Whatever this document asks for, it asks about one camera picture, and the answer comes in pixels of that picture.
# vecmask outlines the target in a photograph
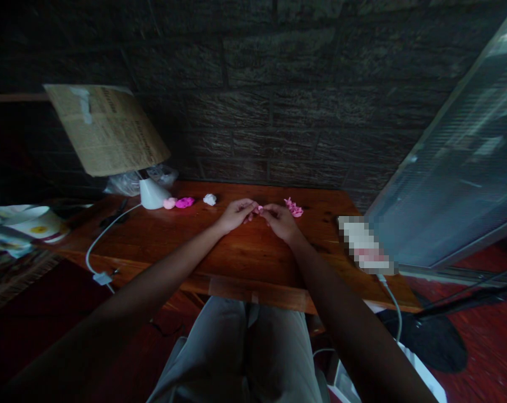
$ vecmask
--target white cable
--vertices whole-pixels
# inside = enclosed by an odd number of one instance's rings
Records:
[[[91,244],[91,246],[89,247],[89,249],[87,250],[87,254],[85,255],[85,264],[87,265],[87,268],[93,273],[93,274],[101,274],[101,273],[97,273],[91,266],[91,264],[89,263],[89,256],[91,255],[91,251],[92,249],[95,247],[96,243],[100,240],[100,238],[102,238],[102,236],[112,227],[113,224],[115,224],[117,221],[119,221],[119,218],[121,218],[123,215],[125,214],[128,214],[129,212],[131,212],[133,209],[136,209],[140,206],[141,204],[138,204],[134,207],[132,207],[130,210],[127,210],[125,211],[124,213],[122,213],[120,216],[118,216],[115,220],[112,221],[111,224],[109,224],[105,230],[102,231],[102,233],[100,235],[98,235],[98,237],[94,240],[94,242]],[[106,286],[109,288],[109,290],[111,291],[112,294],[115,294],[115,291],[113,290],[113,287],[108,283],[106,284]]]
[[[313,358],[315,358],[315,356],[316,356],[318,353],[322,353],[323,351],[335,351],[335,349],[332,349],[332,348],[318,349],[317,351],[315,351],[315,352],[313,353]]]
[[[399,340],[401,339],[401,332],[403,331],[403,318],[401,316],[401,308],[399,308],[399,304],[397,303],[395,296],[389,289],[386,277],[384,277],[383,274],[377,274],[376,276],[378,277],[380,282],[386,287],[386,290],[388,290],[389,296],[392,298],[393,304],[395,305],[395,309],[397,310],[397,319],[399,319],[399,328],[397,329],[397,337],[395,338],[395,340],[399,342]]]

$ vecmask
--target lamp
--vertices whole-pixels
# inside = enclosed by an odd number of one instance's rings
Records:
[[[171,194],[146,168],[171,156],[147,115],[125,87],[44,85],[59,119],[91,176],[138,171],[141,204],[161,208]]]

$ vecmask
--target white pants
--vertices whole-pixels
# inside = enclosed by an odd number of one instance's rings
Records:
[[[302,312],[211,297],[148,402],[321,402]]]

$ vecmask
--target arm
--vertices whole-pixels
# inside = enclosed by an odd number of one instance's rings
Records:
[[[313,249],[288,209],[269,204],[262,217],[291,248],[362,401],[436,402],[386,328]]]
[[[215,224],[139,274],[20,372],[6,386],[10,400],[83,400],[220,238],[251,221],[257,205],[232,202]]]

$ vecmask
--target hand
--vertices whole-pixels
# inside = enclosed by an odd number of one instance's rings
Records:
[[[266,220],[266,225],[286,243],[297,237],[303,237],[288,208],[278,204],[267,204],[263,207],[261,216]]]
[[[251,199],[232,201],[214,225],[221,229],[223,234],[228,234],[240,224],[250,222],[253,219],[252,211],[258,206],[259,203]]]

